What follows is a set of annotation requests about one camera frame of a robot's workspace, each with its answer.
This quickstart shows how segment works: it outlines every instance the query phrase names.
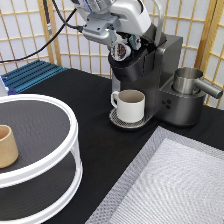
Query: beige cup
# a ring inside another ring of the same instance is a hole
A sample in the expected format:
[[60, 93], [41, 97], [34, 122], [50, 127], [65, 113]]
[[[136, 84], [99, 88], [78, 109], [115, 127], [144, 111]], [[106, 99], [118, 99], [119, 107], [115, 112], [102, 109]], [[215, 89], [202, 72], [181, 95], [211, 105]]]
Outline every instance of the beige cup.
[[12, 129], [6, 125], [0, 125], [0, 168], [14, 163], [18, 155], [19, 153]]

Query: drip tray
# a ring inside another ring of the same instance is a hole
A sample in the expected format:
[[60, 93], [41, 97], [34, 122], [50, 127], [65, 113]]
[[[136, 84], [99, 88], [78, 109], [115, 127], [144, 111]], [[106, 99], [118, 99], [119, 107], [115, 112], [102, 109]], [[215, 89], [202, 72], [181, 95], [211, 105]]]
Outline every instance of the drip tray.
[[109, 114], [109, 118], [110, 118], [110, 121], [112, 122], [112, 124], [114, 124], [116, 127], [121, 128], [126, 131], [134, 131], [136, 129], [144, 127], [151, 120], [152, 115], [145, 113], [145, 116], [142, 120], [135, 122], [135, 123], [126, 123], [124, 121], [121, 121], [117, 117], [117, 111], [114, 108], [113, 110], [111, 110], [111, 112]]

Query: black tablecloth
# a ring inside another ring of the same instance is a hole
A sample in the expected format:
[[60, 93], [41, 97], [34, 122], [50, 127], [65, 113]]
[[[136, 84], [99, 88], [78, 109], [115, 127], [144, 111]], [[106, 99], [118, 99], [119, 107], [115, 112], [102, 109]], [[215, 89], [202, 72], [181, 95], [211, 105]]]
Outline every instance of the black tablecloth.
[[70, 69], [24, 92], [64, 101], [79, 123], [83, 179], [71, 202], [47, 224], [85, 223], [158, 126], [224, 150], [224, 111], [206, 106], [194, 127], [153, 119], [137, 132], [117, 129], [109, 121], [111, 86], [109, 79]]

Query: gray mesh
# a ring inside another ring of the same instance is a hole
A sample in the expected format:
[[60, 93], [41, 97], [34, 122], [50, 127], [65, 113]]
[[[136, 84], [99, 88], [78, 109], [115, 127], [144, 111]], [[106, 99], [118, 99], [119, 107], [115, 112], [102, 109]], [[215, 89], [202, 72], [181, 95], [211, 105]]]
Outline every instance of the gray mesh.
[[112, 215], [117, 210], [118, 206], [121, 204], [122, 200], [127, 195], [128, 191], [165, 138], [197, 149], [198, 151], [202, 151], [216, 158], [224, 159], [224, 153], [218, 149], [158, 127], [142, 150], [139, 152], [139, 154], [136, 156], [136, 158], [128, 166], [119, 180], [115, 183], [113, 188], [98, 206], [96, 211], [87, 220], [86, 224], [109, 223]]
[[222, 159], [165, 139], [109, 223], [222, 223], [223, 170]]

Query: white cup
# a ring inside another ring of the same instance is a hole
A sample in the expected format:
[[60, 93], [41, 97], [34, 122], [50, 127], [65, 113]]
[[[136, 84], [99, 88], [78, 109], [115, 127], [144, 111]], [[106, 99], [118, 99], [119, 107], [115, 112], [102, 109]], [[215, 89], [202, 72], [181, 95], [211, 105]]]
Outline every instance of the white cup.
[[117, 109], [117, 117], [126, 123], [135, 123], [144, 117], [145, 95], [140, 91], [115, 91], [111, 94], [111, 104]]

